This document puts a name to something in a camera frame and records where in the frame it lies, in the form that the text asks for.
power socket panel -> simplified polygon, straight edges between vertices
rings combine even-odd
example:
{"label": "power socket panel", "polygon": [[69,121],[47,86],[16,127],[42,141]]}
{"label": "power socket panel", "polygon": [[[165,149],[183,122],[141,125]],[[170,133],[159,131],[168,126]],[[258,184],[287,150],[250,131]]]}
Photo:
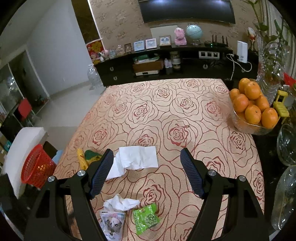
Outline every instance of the power socket panel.
{"label": "power socket panel", "polygon": [[198,51],[198,56],[199,58],[220,59],[220,53],[212,51]]}

white tile floor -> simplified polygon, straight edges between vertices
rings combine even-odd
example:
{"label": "white tile floor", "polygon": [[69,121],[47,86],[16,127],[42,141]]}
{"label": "white tile floor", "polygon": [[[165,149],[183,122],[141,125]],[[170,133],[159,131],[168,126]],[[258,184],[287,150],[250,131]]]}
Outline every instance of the white tile floor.
{"label": "white tile floor", "polygon": [[56,149],[63,150],[69,143],[77,127],[101,96],[105,87],[89,90],[90,85],[63,91],[55,95],[38,113],[42,126],[47,131],[50,142]]}

red plastic basket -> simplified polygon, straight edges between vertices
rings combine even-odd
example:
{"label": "red plastic basket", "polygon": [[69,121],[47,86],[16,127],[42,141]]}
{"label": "red plastic basket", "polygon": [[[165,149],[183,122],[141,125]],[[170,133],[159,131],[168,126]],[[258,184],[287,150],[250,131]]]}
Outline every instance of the red plastic basket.
{"label": "red plastic basket", "polygon": [[56,168],[56,164],[43,150],[43,146],[35,146],[22,167],[21,180],[23,183],[42,188],[47,178],[51,176]]}

red chair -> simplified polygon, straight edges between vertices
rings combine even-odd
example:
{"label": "red chair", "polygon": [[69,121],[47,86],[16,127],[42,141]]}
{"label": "red chair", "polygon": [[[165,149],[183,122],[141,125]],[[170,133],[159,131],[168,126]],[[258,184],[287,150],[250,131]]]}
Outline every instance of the red chair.
{"label": "red chair", "polygon": [[22,116],[21,121],[24,121],[27,118],[27,116],[29,115],[29,113],[31,112],[32,106],[30,105],[28,99],[25,98],[21,101],[21,103],[19,104],[17,109],[18,109],[20,115]]}

white plastic package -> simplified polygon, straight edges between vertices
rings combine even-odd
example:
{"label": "white plastic package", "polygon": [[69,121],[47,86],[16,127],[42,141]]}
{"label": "white plastic package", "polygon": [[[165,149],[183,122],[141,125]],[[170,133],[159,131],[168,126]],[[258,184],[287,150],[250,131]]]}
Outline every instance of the white plastic package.
{"label": "white plastic package", "polygon": [[100,215],[100,226],[107,240],[121,241],[126,213],[101,211]]}

